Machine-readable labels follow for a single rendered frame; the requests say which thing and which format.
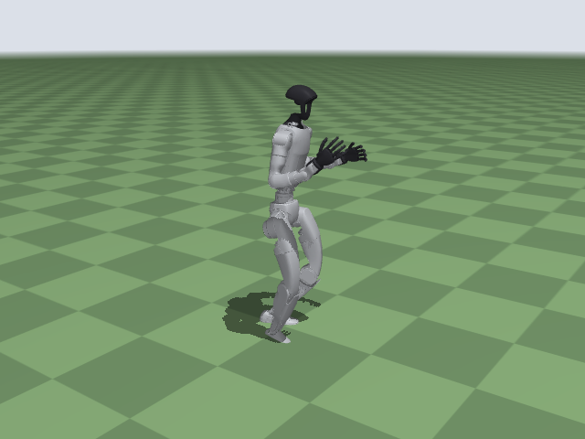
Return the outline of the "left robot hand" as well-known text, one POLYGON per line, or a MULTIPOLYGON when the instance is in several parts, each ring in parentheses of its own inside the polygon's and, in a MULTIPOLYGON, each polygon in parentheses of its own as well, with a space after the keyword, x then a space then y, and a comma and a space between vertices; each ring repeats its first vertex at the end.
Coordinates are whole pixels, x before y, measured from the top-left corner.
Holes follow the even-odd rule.
MULTIPOLYGON (((343 164, 346 164, 347 161, 351 161, 351 162, 356 162, 358 160, 365 160, 365 162, 367 161, 367 158, 366 158, 367 154, 365 153, 366 150, 365 149, 357 150, 359 148, 362 148, 363 146, 362 145, 359 145, 359 146, 356 146, 356 147, 352 147, 354 144, 355 143, 352 142, 350 144, 350 146, 346 149, 347 150, 347 153, 345 155, 343 155, 342 157, 340 157, 341 160, 342 160, 342 162, 343 162, 343 164), (363 153, 362 154, 359 154, 361 152, 363 152, 363 153), (364 157, 360 157, 360 156, 364 156, 364 157)), ((338 155, 341 155, 342 153, 344 153, 344 152, 340 152, 340 153, 334 155, 334 157, 336 157, 338 155)), ((341 164, 341 165, 343 165, 343 164, 341 164)))

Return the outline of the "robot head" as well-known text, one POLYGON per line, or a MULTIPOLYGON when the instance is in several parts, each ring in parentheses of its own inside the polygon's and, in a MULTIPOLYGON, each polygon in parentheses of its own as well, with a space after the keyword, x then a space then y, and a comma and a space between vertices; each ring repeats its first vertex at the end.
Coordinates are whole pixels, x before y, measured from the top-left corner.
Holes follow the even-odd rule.
POLYGON ((297 128, 303 129, 301 120, 307 120, 310 116, 311 106, 313 100, 317 98, 317 94, 309 87, 304 85, 294 85, 285 94, 286 98, 294 100, 295 104, 301 106, 301 113, 292 113, 289 119, 282 125, 291 125, 290 123, 298 123, 293 125, 297 128), (305 105, 307 110, 305 112, 305 105))

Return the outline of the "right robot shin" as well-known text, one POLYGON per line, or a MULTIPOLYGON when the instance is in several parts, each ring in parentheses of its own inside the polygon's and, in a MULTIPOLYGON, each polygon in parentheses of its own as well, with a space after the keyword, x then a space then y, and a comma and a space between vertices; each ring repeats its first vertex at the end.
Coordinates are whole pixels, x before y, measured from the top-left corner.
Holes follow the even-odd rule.
POLYGON ((278 291, 273 300, 273 317, 270 329, 271 335, 274 331, 275 333, 273 335, 275 335, 279 329, 279 332, 282 330, 286 321, 291 316, 299 298, 299 295, 297 295, 290 300, 291 294, 288 292, 284 283, 279 284, 277 290, 278 291))

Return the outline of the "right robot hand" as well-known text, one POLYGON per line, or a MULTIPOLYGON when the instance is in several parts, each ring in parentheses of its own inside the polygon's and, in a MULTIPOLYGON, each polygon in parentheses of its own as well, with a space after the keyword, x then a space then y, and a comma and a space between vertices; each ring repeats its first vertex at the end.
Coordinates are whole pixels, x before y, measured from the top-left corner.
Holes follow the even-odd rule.
POLYGON ((342 151, 346 147, 346 145, 343 145, 338 150, 336 150, 334 153, 332 153, 340 144, 342 144, 344 142, 343 140, 340 141, 338 144, 336 144, 331 149, 329 149, 336 142, 336 140, 338 138, 339 137, 337 136, 326 148, 324 148, 324 145, 327 142, 327 137, 326 137, 320 145, 319 152, 316 154, 317 158, 316 157, 313 158, 306 165, 306 166, 309 166, 313 162, 314 166, 318 169, 318 171, 315 172, 314 175, 316 175, 318 172, 320 172, 324 168, 324 166, 328 166, 328 165, 333 164, 335 160, 337 160, 338 158, 342 157, 343 155, 345 155, 347 153, 347 150, 346 150, 341 155, 334 157, 334 155, 336 155, 340 151, 342 151))

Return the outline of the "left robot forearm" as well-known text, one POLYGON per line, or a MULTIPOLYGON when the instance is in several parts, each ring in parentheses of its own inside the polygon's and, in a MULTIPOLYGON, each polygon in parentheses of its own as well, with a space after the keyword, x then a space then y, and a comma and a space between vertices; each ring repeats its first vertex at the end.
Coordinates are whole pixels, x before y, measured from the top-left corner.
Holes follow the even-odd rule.
MULTIPOLYGON (((314 157, 310 157, 310 156, 307 156, 307 157, 309 157, 309 158, 310 158, 310 161, 311 161, 311 160, 314 158, 314 157)), ((316 157, 316 158, 317 158, 317 157, 316 157)), ((333 163, 333 164, 331 164, 331 165, 328 165, 328 166, 324 166, 324 168, 323 168, 323 169, 326 169, 326 168, 328 168, 328 169, 332 169, 333 167, 335 167, 335 166, 339 166, 339 165, 341 165, 341 164, 343 164, 343 162, 342 162, 341 158, 338 158, 337 160, 335 160, 335 161, 334 161, 334 163, 333 163)))

